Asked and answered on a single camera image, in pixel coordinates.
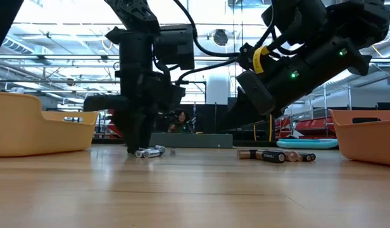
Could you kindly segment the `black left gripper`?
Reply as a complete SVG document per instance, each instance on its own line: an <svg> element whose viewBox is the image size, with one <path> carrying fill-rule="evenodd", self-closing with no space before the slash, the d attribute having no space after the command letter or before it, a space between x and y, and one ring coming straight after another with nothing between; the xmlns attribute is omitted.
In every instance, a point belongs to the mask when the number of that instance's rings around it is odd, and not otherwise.
<svg viewBox="0 0 390 228"><path fill-rule="evenodd" d="M120 81L120 94L89 96L84 100L84 110L111 110L111 120L120 127L127 152L134 154L149 147L154 131L154 122L143 120L152 113L155 100L151 90L158 85L159 73L116 71L115 77Z"/></svg>

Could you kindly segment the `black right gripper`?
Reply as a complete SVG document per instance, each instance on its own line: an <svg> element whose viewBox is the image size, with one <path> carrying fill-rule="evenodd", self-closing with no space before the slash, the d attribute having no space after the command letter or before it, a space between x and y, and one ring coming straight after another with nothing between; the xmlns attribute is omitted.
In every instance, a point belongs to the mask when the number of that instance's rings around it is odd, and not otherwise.
<svg viewBox="0 0 390 228"><path fill-rule="evenodd" d="M245 44L240 49L238 63L245 71L252 71L253 54L256 48ZM262 56L263 73L257 74L263 85L275 100L272 112L275 116L283 113L283 109L295 100L312 92L323 84L329 76L320 76L324 68L324 59L330 58L330 45L307 45L295 56L282 56L275 60L270 54ZM237 88L236 102L231 106L218 125L219 131L240 128L269 119L269 113L261 115L249 100L241 87Z"/></svg>

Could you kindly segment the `black cabinet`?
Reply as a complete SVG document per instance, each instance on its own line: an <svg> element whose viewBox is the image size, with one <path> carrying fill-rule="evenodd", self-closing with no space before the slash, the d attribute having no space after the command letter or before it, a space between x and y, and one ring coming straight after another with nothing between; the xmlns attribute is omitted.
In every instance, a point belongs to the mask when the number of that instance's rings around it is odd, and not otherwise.
<svg viewBox="0 0 390 228"><path fill-rule="evenodd" d="M228 98L227 112L236 102L235 97ZM240 128L225 130L233 135L235 141L253 141L253 142L269 142L269 119L264 122L258 122L251 125L245 125ZM272 134L272 141L275 139L275 134Z"/></svg>

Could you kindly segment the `red storage bins stack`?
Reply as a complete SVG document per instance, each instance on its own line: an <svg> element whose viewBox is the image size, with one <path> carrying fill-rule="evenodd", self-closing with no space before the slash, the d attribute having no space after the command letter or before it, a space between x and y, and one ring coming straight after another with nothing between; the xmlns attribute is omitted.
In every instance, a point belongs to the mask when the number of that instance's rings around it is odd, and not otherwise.
<svg viewBox="0 0 390 228"><path fill-rule="evenodd" d="M107 110L107 119L110 121L107 128L111 131L111 138L122 139L123 134L118 130L114 121L114 110Z"/></svg>
<svg viewBox="0 0 390 228"><path fill-rule="evenodd" d="M290 117L275 121L275 138L335 139L332 117L312 118L291 122Z"/></svg>

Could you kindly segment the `yellow vertical pole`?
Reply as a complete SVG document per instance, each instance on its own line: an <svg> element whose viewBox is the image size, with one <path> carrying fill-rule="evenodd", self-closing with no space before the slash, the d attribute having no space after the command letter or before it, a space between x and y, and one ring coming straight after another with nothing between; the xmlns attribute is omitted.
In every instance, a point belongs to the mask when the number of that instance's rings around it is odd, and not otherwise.
<svg viewBox="0 0 390 228"><path fill-rule="evenodd" d="M273 131L275 131L275 129L273 129L273 123L275 123L275 121L273 121L273 118L272 118L272 115L269 114L269 137L268 137L268 140L269 142L272 142L272 134L273 134Z"/></svg>

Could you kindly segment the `white building column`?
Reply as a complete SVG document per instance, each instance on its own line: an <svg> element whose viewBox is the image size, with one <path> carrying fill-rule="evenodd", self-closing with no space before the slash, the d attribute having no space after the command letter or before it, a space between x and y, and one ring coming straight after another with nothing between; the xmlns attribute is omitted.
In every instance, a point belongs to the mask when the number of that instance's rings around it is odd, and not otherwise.
<svg viewBox="0 0 390 228"><path fill-rule="evenodd" d="M230 79L227 75L210 75L206 81L206 103L226 105L230 95Z"/></svg>

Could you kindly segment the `person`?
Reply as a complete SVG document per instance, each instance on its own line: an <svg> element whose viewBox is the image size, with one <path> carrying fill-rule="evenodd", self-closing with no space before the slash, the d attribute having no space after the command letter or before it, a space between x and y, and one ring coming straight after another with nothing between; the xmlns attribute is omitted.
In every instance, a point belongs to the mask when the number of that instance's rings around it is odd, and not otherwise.
<svg viewBox="0 0 390 228"><path fill-rule="evenodd" d="M169 133L188 133L192 134L193 123L191 122L191 116L185 110L175 110L174 119L168 127Z"/></svg>

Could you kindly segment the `yellow label tag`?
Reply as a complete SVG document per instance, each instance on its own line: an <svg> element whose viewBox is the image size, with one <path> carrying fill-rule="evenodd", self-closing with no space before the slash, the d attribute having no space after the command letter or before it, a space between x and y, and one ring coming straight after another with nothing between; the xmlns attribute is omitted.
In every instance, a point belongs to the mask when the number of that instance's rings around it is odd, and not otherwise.
<svg viewBox="0 0 390 228"><path fill-rule="evenodd" d="M261 58L262 56L268 55L270 51L268 50L267 46L258 47L253 54L252 64L253 69L256 74L260 74L264 72Z"/></svg>

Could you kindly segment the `metal shelving rack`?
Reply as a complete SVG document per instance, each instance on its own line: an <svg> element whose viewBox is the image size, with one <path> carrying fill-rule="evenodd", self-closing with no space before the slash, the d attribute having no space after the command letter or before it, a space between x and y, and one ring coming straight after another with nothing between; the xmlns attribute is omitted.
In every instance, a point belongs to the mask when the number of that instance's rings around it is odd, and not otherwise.
<svg viewBox="0 0 390 228"><path fill-rule="evenodd" d="M321 94L315 97L299 100L286 108L286 117L291 122L307 120L312 118L331 117L331 109L350 110L352 108L351 88L336 91L324 89Z"/></svg>

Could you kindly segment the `yellow plastic bin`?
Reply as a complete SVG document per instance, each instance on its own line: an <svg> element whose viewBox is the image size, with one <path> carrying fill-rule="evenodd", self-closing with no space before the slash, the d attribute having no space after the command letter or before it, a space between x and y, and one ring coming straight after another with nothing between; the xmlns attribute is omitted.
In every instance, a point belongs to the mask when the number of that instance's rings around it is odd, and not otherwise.
<svg viewBox="0 0 390 228"><path fill-rule="evenodd" d="M38 97L0 92L0 157L83 151L98 112L42 111Z"/></svg>

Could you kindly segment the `orange plastic bin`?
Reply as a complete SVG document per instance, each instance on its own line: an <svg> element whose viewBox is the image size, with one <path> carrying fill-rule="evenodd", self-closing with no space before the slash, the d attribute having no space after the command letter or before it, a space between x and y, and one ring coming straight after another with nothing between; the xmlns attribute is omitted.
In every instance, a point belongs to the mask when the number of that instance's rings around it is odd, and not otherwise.
<svg viewBox="0 0 390 228"><path fill-rule="evenodd" d="M330 110L341 154L390 165L390 110Z"/></svg>

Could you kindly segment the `black stand frame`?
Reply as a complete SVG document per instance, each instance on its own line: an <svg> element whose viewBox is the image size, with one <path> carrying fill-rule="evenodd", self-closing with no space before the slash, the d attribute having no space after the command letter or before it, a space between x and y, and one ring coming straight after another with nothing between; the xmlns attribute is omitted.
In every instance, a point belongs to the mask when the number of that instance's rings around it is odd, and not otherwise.
<svg viewBox="0 0 390 228"><path fill-rule="evenodd" d="M185 89L185 94L181 99L182 104L205 104L207 94L206 81L183 80L179 86Z"/></svg>

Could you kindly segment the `silver ceiling duct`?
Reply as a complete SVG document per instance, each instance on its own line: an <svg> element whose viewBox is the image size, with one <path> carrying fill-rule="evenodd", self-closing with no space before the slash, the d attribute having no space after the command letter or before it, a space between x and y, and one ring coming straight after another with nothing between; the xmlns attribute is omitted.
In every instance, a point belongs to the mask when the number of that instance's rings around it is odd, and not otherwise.
<svg viewBox="0 0 390 228"><path fill-rule="evenodd" d="M37 45L37 44L29 44L20 39L15 39L10 36L6 36L2 43L2 46L12 49L13 51L20 54L54 54L54 52L47 47Z"/></svg>
<svg viewBox="0 0 390 228"><path fill-rule="evenodd" d="M347 87L365 87L386 79L390 79L390 67L374 68L366 76L342 72L340 75L316 88L314 92L323 91L324 89L327 91L336 91Z"/></svg>

